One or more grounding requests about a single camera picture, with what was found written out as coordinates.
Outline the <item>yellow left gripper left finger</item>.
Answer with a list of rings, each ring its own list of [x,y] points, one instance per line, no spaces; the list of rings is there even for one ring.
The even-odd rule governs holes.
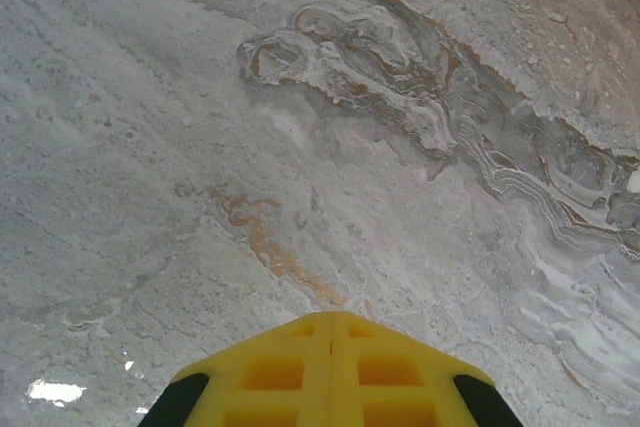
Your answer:
[[[182,368],[148,427],[326,427],[331,314],[305,315]]]

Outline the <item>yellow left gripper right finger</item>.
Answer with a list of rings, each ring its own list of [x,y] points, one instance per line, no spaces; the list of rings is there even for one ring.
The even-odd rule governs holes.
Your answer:
[[[479,368],[354,314],[330,317],[330,427],[523,427]]]

